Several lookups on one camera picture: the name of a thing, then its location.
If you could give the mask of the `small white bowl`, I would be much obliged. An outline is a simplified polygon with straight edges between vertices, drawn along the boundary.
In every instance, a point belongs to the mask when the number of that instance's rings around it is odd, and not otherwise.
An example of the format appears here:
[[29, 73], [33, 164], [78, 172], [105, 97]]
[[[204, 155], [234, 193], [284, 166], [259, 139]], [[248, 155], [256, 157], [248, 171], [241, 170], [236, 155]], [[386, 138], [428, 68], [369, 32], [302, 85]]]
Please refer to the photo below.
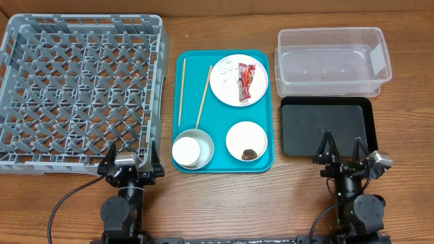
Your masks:
[[226, 135], [226, 148], [239, 161], [243, 161], [241, 156], [246, 149], [253, 149], [258, 154], [255, 160], [261, 158], [267, 145], [268, 139], [265, 130], [251, 121], [241, 121], [234, 124]]

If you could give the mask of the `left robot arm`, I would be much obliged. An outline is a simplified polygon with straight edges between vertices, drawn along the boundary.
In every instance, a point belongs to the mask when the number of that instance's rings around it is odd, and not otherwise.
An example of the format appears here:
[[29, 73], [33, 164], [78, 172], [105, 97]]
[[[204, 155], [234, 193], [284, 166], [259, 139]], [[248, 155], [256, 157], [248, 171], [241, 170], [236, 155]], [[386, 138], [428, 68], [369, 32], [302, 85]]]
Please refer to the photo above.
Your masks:
[[118, 189], [117, 195], [109, 197], [100, 210], [104, 224], [102, 243], [152, 242], [150, 234], [142, 229], [144, 187], [155, 185], [156, 179], [165, 175], [154, 142], [151, 143], [151, 169], [140, 172], [138, 164], [136, 153], [117, 153], [116, 145], [112, 144], [98, 166], [98, 174]]

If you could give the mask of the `brown food scrap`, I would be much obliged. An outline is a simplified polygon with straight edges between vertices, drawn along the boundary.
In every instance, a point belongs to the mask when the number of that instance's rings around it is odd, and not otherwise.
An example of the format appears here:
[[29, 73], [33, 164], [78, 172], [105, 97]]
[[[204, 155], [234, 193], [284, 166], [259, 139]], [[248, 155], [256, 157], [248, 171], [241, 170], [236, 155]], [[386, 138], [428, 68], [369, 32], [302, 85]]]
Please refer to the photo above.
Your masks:
[[253, 149], [246, 149], [243, 151], [241, 159], [243, 161], [252, 161], [258, 157], [258, 154]]

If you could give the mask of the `red snack wrapper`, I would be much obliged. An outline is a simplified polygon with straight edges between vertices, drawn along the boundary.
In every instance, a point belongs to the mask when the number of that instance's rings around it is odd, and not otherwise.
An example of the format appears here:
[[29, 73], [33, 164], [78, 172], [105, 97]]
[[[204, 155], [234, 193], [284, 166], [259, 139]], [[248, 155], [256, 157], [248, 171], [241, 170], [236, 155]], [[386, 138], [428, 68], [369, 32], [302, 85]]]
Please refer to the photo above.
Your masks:
[[238, 64], [238, 91], [239, 101], [242, 102], [245, 99], [251, 98], [250, 85], [252, 84], [254, 75], [256, 72], [255, 64]]

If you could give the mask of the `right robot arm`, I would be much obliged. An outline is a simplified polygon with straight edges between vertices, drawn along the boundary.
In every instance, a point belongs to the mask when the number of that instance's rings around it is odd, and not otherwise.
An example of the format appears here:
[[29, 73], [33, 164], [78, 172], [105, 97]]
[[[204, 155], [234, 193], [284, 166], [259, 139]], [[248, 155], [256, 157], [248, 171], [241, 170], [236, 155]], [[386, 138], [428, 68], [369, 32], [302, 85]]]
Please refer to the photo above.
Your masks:
[[336, 203], [324, 210], [314, 221], [309, 232], [309, 242], [314, 239], [315, 227], [327, 213], [336, 210], [339, 228], [324, 237], [323, 243], [390, 243], [390, 237], [380, 235], [384, 228], [386, 206], [380, 195], [364, 193], [373, 179], [391, 168], [393, 160], [377, 150], [368, 152], [361, 138], [355, 138], [350, 161], [340, 156], [334, 138], [326, 131], [321, 139], [313, 162], [324, 165], [321, 177], [333, 181], [332, 193]]

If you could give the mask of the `wooden chopstick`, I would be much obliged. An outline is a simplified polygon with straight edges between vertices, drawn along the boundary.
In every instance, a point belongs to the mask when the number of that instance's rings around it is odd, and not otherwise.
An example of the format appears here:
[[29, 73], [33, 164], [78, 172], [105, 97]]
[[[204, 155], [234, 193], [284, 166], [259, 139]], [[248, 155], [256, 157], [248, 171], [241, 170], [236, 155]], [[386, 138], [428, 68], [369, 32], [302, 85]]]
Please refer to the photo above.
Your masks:
[[195, 129], [198, 129], [198, 127], [199, 127], [199, 122], [200, 122], [200, 119], [201, 119], [201, 115], [202, 115], [202, 111], [203, 111], [203, 106], [204, 106], [204, 103], [205, 103], [206, 95], [207, 95], [207, 92], [208, 92], [208, 87], [209, 87], [209, 84], [210, 84], [210, 77], [211, 77], [212, 69], [213, 69], [213, 66], [211, 65], [210, 69], [209, 69], [209, 72], [208, 72], [207, 81], [205, 83], [205, 88], [204, 88], [202, 99], [201, 99], [201, 105], [199, 107], [199, 112], [198, 112], [198, 116], [197, 116], [197, 122], [196, 122], [196, 125], [195, 125]]
[[186, 58], [183, 60], [183, 67], [182, 67], [182, 81], [181, 81], [181, 90], [180, 90], [180, 103], [179, 103], [179, 113], [178, 113], [178, 126], [181, 124], [182, 120], [182, 104], [183, 104], [183, 96], [184, 96], [184, 80], [185, 80], [185, 73], [186, 73]]

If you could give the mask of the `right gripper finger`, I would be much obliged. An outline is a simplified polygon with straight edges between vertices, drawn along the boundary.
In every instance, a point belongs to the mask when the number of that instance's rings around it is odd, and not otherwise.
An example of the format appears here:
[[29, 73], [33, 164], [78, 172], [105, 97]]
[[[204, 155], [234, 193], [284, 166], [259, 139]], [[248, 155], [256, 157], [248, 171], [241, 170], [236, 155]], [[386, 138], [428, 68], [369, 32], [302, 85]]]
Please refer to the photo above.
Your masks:
[[325, 131], [316, 152], [316, 157], [339, 157], [340, 153], [330, 130]]
[[352, 153], [352, 160], [359, 160], [360, 159], [359, 150], [362, 151], [364, 157], [367, 157], [370, 154], [368, 151], [368, 147], [367, 147], [366, 143], [364, 143], [360, 137], [355, 138], [353, 153]]

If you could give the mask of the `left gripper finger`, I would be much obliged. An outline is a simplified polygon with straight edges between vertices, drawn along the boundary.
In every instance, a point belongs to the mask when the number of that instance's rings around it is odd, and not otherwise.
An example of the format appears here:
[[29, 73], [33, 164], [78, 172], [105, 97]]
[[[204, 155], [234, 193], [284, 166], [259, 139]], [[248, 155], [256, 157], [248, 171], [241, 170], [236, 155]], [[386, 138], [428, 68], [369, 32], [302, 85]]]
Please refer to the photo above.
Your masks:
[[117, 147], [115, 143], [112, 143], [107, 154], [101, 161], [101, 166], [113, 165], [115, 163], [115, 157], [117, 154]]
[[160, 168], [161, 167], [161, 161], [159, 159], [157, 147], [156, 147], [154, 140], [151, 143], [151, 165], [153, 168]]

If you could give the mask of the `white paper cup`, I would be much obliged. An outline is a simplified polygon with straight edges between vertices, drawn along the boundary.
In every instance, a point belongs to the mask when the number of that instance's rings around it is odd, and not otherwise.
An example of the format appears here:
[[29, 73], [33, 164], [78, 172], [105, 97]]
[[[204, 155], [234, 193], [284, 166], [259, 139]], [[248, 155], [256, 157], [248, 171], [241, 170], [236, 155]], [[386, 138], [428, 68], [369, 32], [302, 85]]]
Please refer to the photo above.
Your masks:
[[172, 156], [175, 162], [181, 166], [193, 166], [197, 164], [200, 152], [199, 143], [191, 137], [177, 139], [172, 147]]

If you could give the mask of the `white tissue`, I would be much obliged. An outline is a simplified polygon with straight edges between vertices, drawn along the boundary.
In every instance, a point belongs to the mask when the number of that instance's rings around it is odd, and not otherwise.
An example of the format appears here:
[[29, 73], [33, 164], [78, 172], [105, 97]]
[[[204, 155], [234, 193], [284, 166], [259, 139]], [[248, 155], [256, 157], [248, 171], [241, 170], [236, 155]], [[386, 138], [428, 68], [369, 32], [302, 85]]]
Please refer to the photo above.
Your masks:
[[225, 60], [218, 65], [218, 72], [223, 83], [235, 80], [237, 76], [237, 63], [232, 60]]

